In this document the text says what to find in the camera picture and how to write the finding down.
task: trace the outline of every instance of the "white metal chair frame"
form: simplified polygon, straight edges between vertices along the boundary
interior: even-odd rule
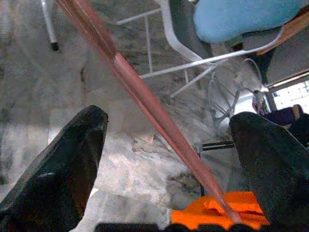
[[[158,75],[171,73],[171,72],[175,72],[175,71],[179,71],[179,70],[184,70],[184,76],[185,76],[186,84],[182,88],[180,88],[177,91],[175,91],[174,93],[172,93],[170,95],[171,98],[175,97],[177,94],[179,94],[180,92],[187,89],[189,86],[191,86],[196,81],[198,81],[199,79],[204,77],[206,74],[213,71],[217,67],[217,65],[223,63],[224,61],[226,61],[226,59],[246,55],[246,54],[249,54],[249,53],[257,52],[257,51],[266,49],[268,47],[271,47],[272,45],[274,45],[278,41],[278,39],[281,37],[282,32],[283,32],[283,29],[281,28],[281,30],[280,30],[279,34],[276,36],[276,38],[272,42],[270,42],[270,43],[268,43],[264,46],[254,48],[254,49],[250,49],[250,50],[239,50],[239,51],[236,51],[236,52],[231,52],[231,53],[223,54],[223,55],[220,55],[220,56],[214,56],[214,57],[202,59],[199,55],[197,55],[196,53],[194,53],[193,51],[191,51],[189,48],[185,47],[184,45],[182,45],[178,41],[176,35],[173,32],[173,28],[172,28],[172,20],[171,20],[171,14],[170,14],[170,9],[169,9],[169,2],[167,0],[155,0],[155,1],[158,4],[160,4],[160,6],[161,6],[160,8],[155,9],[155,10],[151,10],[151,11],[139,14],[139,15],[135,15],[135,16],[127,18],[127,19],[117,21],[116,24],[122,25],[122,24],[125,24],[125,23],[128,23],[128,22],[131,22],[131,21],[134,21],[136,19],[144,17],[145,29],[146,29],[146,40],[147,40],[147,54],[148,54],[149,73],[140,75],[140,78],[144,79],[144,78],[158,76]],[[150,33],[149,33],[148,16],[152,15],[152,14],[156,14],[160,11],[162,12],[164,31],[165,31],[165,35],[166,35],[166,38],[167,38],[169,44],[177,52],[179,52],[185,58],[187,58],[188,60],[191,60],[192,62],[187,63],[187,64],[183,64],[183,65],[179,65],[179,66],[174,66],[172,68],[167,68],[167,69],[163,69],[163,70],[160,70],[160,71],[153,72],[152,55],[151,55],[151,38],[150,38]],[[195,67],[195,66],[202,66],[202,65],[203,65],[203,68],[204,68],[205,65],[207,65],[209,67],[207,67],[205,69],[205,71],[200,73],[198,76],[193,78],[191,81],[189,81],[186,69],[192,68],[192,67]]]

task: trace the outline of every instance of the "copper pipe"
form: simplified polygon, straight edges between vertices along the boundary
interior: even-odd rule
[[[69,16],[71,23],[77,27],[80,33],[97,50],[101,60],[108,64],[112,74],[188,166],[197,180],[216,197],[226,215],[236,223],[241,222],[238,213],[224,201],[223,192],[211,175],[210,168],[202,163],[194,149],[180,132],[178,126],[163,109],[151,90],[139,78],[123,56],[117,52],[110,34],[99,15],[86,0],[56,0],[56,2],[65,14]]]

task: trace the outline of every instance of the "orange fabric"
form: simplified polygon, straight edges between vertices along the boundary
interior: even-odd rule
[[[231,192],[224,195],[224,200],[237,212],[243,223],[259,229],[261,225],[269,222],[257,203],[253,192]],[[214,197],[201,197],[182,211],[172,212],[172,223],[180,223],[191,230],[198,228],[200,224],[219,224],[228,229],[234,223],[225,214],[223,209],[215,201]]]

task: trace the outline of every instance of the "blue cushion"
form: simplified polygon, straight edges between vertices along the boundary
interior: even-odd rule
[[[278,27],[291,20],[302,0],[200,0],[194,24],[200,40],[220,43],[250,31]]]

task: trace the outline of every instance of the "marble floor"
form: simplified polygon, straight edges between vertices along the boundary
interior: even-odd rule
[[[139,73],[148,72],[143,20],[115,21],[156,9],[152,0],[92,0],[108,22],[119,51]],[[109,115],[98,177],[84,219],[74,231],[93,231],[98,222],[144,222],[165,227],[172,209],[200,195],[199,183],[101,63],[61,10],[48,1],[60,50],[52,52],[40,1],[5,0],[0,64],[0,200],[59,130],[81,109],[97,105]],[[183,64],[165,39],[160,14],[149,17],[154,70]],[[212,46],[215,54],[228,51]],[[217,119],[240,87],[262,86],[244,57],[230,59],[186,91],[184,73],[145,79],[192,144],[230,139],[228,118]],[[188,70],[193,78],[200,70]],[[235,110],[252,111],[243,91]],[[202,154],[224,191],[247,188],[234,149]]]

